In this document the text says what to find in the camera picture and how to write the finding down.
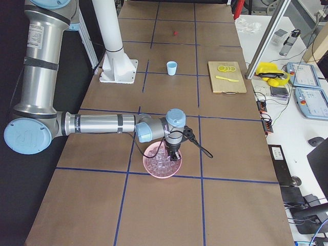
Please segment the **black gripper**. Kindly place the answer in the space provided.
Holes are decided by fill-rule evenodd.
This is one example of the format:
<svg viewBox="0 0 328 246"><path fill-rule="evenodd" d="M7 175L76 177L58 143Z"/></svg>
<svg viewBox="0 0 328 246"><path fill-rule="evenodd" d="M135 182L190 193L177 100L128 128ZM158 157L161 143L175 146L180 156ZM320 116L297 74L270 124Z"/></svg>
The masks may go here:
<svg viewBox="0 0 328 246"><path fill-rule="evenodd" d="M166 148L168 151L168 156L170 158L170 161L178 161L181 159L181 155L179 153L180 145L181 145L180 143L179 144L166 143Z"/></svg>

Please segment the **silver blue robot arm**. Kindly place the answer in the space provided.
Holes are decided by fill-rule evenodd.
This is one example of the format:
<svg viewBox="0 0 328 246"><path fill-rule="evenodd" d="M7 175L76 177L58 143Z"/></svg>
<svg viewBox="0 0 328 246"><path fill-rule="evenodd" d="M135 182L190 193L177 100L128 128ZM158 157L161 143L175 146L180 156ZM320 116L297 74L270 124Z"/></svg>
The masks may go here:
<svg viewBox="0 0 328 246"><path fill-rule="evenodd" d="M162 138L170 160L180 160L186 125L186 115L180 109L171 109L162 118L56 111L53 99L62 37L65 30L79 28L79 2L26 1L24 12L30 25L23 87L20 102L13 108L13 118L4 130L8 147L30 155L43 151L59 136L135 132L140 142Z"/></svg>

